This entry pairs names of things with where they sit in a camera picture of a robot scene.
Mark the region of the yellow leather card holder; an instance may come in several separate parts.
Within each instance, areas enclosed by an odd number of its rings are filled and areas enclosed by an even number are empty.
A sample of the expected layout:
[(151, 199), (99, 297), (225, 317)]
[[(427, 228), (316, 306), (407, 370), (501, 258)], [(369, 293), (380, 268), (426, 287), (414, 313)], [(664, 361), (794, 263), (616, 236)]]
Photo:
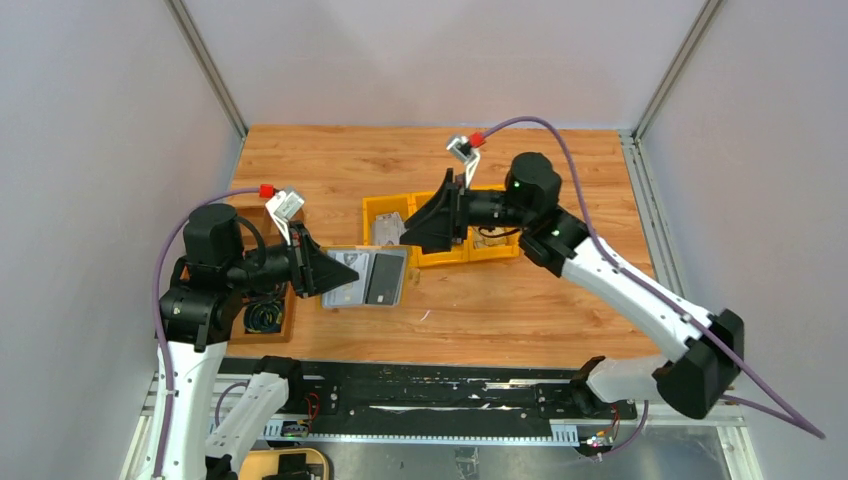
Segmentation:
[(359, 279), (322, 294), (322, 308), (393, 308), (401, 303), (413, 258), (409, 247), (333, 247), (326, 253), (356, 271)]

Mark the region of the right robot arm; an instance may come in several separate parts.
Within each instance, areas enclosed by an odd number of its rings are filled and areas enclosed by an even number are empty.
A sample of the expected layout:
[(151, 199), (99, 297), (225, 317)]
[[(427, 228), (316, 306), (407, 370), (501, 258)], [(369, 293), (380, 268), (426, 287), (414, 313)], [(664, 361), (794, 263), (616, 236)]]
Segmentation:
[(436, 193), (404, 223), (400, 242), (425, 253), (448, 251), (472, 227), (518, 230), (535, 265), (594, 293), (660, 350), (658, 357), (587, 362), (580, 385), (605, 402), (662, 400), (703, 419), (738, 377), (745, 326), (732, 310), (694, 305), (614, 253), (588, 225), (559, 206), (562, 179), (541, 153), (511, 163), (501, 190), (470, 189), (451, 170)]

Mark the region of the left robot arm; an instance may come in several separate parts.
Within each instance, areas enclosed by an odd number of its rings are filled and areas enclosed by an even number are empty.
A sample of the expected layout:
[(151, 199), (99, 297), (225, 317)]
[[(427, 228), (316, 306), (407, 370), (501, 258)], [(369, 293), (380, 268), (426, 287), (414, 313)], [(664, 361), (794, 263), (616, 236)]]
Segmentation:
[(235, 479), (273, 415), (308, 404), (302, 364), (288, 357), (259, 360), (236, 405), (210, 425), (212, 396), (233, 322), (260, 294), (290, 286), (301, 298), (358, 280), (358, 273), (324, 253), (300, 221), (294, 238), (244, 247), (256, 227), (228, 204), (188, 214), (178, 232), (185, 253), (169, 288), (153, 288), (158, 379), (152, 431), (137, 479)]

